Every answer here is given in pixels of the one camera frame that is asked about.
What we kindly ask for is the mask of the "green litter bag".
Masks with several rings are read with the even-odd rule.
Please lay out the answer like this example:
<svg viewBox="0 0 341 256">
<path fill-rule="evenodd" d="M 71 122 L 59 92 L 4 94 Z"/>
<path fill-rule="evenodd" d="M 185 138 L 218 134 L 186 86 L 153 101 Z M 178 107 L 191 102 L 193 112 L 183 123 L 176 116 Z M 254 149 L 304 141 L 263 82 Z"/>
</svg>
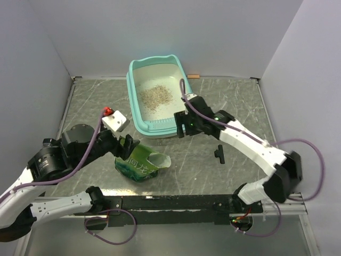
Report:
<svg viewBox="0 0 341 256">
<path fill-rule="evenodd" d="M 142 182 L 156 177 L 159 170 L 169 168 L 171 163 L 168 155 L 139 144 L 127 160 L 115 158 L 115 169 L 126 178 Z"/>
</svg>

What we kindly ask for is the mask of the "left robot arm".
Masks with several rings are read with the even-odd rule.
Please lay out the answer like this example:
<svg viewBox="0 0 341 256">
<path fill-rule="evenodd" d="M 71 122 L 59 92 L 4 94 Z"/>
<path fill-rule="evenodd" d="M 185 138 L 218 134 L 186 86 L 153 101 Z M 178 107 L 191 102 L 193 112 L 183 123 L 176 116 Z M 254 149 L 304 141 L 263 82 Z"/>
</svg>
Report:
<svg viewBox="0 0 341 256">
<path fill-rule="evenodd" d="M 103 212 L 107 203 L 101 189 L 94 186 L 49 203 L 34 203 L 34 199 L 107 153 L 128 159 L 139 143 L 129 134 L 116 138 L 102 124 L 96 128 L 78 124 L 58 140 L 45 139 L 41 150 L 1 196 L 1 242 L 15 241 L 33 226 L 65 215 Z"/>
</svg>

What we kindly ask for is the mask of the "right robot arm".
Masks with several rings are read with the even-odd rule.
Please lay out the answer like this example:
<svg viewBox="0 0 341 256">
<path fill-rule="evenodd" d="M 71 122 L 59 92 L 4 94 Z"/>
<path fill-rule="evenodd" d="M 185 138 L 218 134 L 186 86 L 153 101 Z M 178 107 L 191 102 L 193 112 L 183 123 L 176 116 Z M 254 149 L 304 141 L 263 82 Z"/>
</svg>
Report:
<svg viewBox="0 0 341 256">
<path fill-rule="evenodd" d="M 289 198 L 303 178 L 298 153 L 287 153 L 270 145 L 226 111 L 213 112 L 196 94 L 185 94 L 182 101 L 185 110 L 174 114 L 179 138 L 200 133 L 211 135 L 243 153 L 266 175 L 255 182 L 244 183 L 234 192 L 232 205 L 236 211 L 245 212 L 251 204 L 264 199 L 284 203 Z"/>
</svg>

